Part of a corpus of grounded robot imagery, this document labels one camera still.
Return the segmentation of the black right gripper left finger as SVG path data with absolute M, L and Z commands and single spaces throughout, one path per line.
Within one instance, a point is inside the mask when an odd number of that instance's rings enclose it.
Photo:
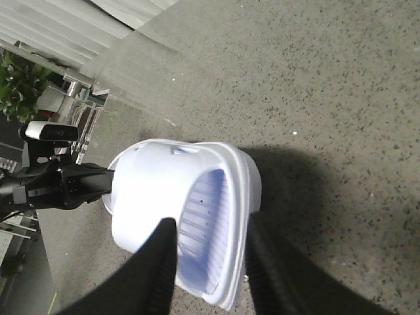
M 164 218 L 106 281 L 60 314 L 169 314 L 177 271 L 177 227 Z

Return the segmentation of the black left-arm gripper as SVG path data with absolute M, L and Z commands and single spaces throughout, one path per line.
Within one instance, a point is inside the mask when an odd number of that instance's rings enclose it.
M 114 170 L 68 159 L 35 163 L 18 172 L 1 168 L 2 210 L 72 210 L 110 194 Z

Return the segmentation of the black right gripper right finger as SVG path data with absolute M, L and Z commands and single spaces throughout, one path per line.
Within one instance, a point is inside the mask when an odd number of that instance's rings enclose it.
M 316 266 L 266 213 L 249 218 L 245 267 L 257 314 L 390 314 Z

